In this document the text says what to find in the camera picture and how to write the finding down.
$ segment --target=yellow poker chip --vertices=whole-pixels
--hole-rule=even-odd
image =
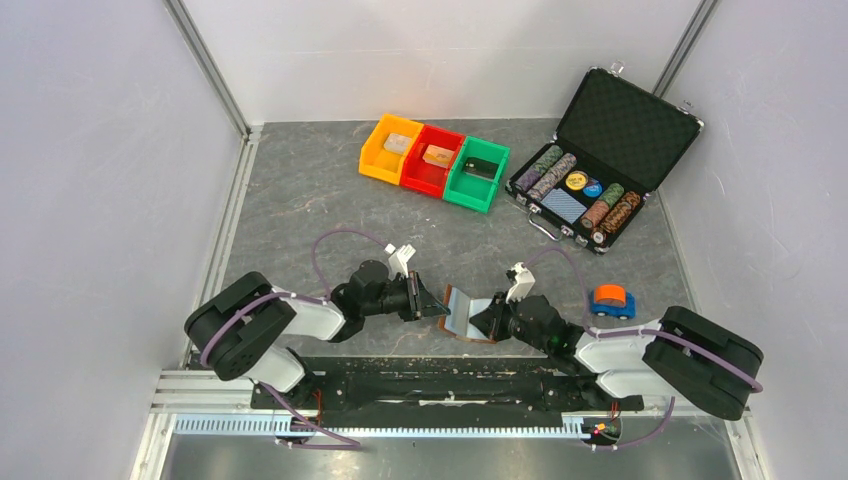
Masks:
[[[589,175],[581,171],[571,172],[565,177],[565,185],[572,190],[580,190],[589,183]]]

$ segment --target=open aluminum case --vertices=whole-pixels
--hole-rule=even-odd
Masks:
[[[622,79],[619,76],[621,64],[612,68],[594,67],[586,72],[553,139],[539,149],[505,187],[527,207],[529,222],[552,240],[573,237],[578,245],[598,254],[609,251],[639,214],[650,193],[660,186],[704,128],[704,123],[689,112]],[[592,232],[580,225],[579,219],[569,222],[516,185],[521,175],[553,145],[577,157],[577,165],[571,171],[585,172],[604,189],[619,183],[625,192],[633,191],[642,197],[621,228],[608,235],[603,243],[592,240]],[[586,196],[582,190],[568,189],[564,179],[554,188],[564,190],[587,209],[597,200]],[[553,225],[556,231],[539,224],[536,216]]]

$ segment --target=toy car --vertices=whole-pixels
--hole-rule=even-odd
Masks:
[[[589,292],[589,311],[599,317],[630,320],[636,316],[636,299],[618,285],[600,285]]]

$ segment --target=yellow bin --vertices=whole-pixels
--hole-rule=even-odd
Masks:
[[[359,173],[393,185],[400,184],[403,162],[406,161],[409,149],[412,148],[423,127],[424,124],[388,113],[384,114],[374,131],[371,132],[371,136],[362,145],[362,151],[359,154]],[[383,144],[386,143],[386,139],[392,133],[398,133],[412,139],[403,154],[393,153],[383,148]]]

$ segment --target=white wall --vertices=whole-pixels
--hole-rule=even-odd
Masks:
[[[186,0],[248,121],[559,117],[593,65],[652,89],[698,0]]]
[[[0,478],[126,478],[239,140],[159,1],[0,4]]]
[[[669,94],[707,127],[662,193],[706,316],[765,352],[783,479],[848,469],[846,24],[845,2],[722,2]]]

